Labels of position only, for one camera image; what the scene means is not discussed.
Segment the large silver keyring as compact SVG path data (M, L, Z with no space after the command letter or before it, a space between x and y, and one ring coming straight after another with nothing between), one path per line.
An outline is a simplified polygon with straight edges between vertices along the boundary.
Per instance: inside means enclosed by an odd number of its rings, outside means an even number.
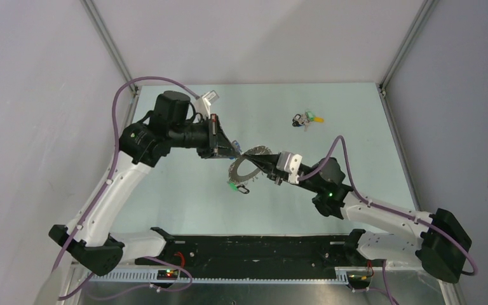
M262 171L253 163L243 157L244 154L263 155L271 154L266 146L255 146L247 149L239 158L233 161L228 168L228 182L234 185L244 185L248 181L254 181Z

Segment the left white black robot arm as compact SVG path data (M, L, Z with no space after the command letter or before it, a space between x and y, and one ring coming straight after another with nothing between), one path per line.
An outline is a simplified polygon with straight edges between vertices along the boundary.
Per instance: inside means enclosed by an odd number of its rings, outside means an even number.
M172 237L164 230L117 234L110 228L132 191L171 148L195 149L202 159L239 155L223 132L218 115L210 110L218 98L213 90L194 103L181 92L159 94L154 108L123 130L100 190L68 224L54 225L50 238L97 276L141 257L150 256L163 265L171 263L175 247L168 243Z

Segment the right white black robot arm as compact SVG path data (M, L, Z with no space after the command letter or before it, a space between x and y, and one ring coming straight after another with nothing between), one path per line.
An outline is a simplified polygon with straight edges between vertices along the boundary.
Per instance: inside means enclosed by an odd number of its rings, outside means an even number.
M313 166L290 152L250 154L243 158L276 184L288 182L315 194L312 203L324 217L361 222L385 231L385 235L354 230L344 247L345 260L358 266L366 260L407 262L429 275L458 283L472 240L454 214L439 208L434 213L404 209L359 193L344 184L346 175L338 161L323 158Z

